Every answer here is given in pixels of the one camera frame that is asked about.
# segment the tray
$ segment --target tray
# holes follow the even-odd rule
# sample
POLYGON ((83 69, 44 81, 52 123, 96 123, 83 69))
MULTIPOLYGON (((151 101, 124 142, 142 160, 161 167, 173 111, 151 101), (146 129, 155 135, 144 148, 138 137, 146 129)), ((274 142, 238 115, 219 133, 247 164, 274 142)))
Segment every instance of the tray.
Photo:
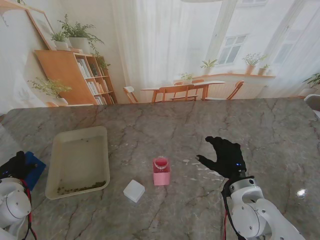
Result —
POLYGON ((110 182, 107 129, 103 126, 55 136, 45 196, 59 199, 104 189, 110 182))

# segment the black glove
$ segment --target black glove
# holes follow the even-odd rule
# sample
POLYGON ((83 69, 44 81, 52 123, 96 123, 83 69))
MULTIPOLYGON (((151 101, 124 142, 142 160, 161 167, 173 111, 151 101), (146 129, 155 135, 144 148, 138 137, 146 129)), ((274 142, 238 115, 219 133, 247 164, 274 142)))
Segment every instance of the black glove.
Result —
POLYGON ((205 140, 212 144, 216 153, 216 162, 202 155, 197 155, 197 160, 200 163, 227 179, 239 176, 241 171, 247 171, 240 144, 232 143, 219 136, 207 136, 205 140))
POLYGON ((16 156, 10 158, 9 161, 0 166, 0 179, 9 177, 25 179, 36 167, 35 164, 27 165, 25 153, 23 151, 18 151, 16 156))

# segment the gray marble surface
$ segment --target gray marble surface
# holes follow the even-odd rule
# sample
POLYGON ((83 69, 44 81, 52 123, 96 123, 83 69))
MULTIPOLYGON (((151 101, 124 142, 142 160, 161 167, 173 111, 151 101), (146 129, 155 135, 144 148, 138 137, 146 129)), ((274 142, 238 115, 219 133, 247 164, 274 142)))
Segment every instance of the gray marble surface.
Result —
MULTIPOLYGON (((224 179, 194 159, 197 154, 216 159, 206 136, 241 144, 248 174, 256 177, 265 198, 306 239, 320 238, 320 122, 301 99, 15 109, 1 123, 2 162, 24 150, 48 165, 32 192, 33 227, 40 240, 221 239, 224 179), (107 129, 110 184, 47 199, 53 138, 93 126, 107 129), (157 156, 171 160, 168 186, 153 185, 157 156), (138 203, 123 194, 132 179, 146 189, 138 203), (306 195, 298 197, 301 189, 306 195)), ((230 225, 227 239, 236 239, 230 225)))

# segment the pink cup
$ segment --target pink cup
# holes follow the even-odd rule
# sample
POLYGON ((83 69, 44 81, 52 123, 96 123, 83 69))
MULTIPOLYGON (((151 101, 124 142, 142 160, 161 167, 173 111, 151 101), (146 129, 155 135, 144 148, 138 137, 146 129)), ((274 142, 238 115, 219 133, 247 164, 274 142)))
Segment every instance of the pink cup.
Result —
POLYGON ((153 183, 155 186, 169 185, 170 162, 167 157, 159 156, 153 159, 153 183))

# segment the white cube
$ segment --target white cube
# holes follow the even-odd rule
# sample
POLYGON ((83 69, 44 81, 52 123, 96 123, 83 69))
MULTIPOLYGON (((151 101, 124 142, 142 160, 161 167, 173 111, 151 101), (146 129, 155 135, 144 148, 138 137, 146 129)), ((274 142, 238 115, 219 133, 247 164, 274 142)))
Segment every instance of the white cube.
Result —
POLYGON ((126 186, 126 188, 123 190, 123 193, 127 198, 137 203, 144 194, 145 190, 145 187, 140 183, 135 180, 131 180, 128 186, 126 186))

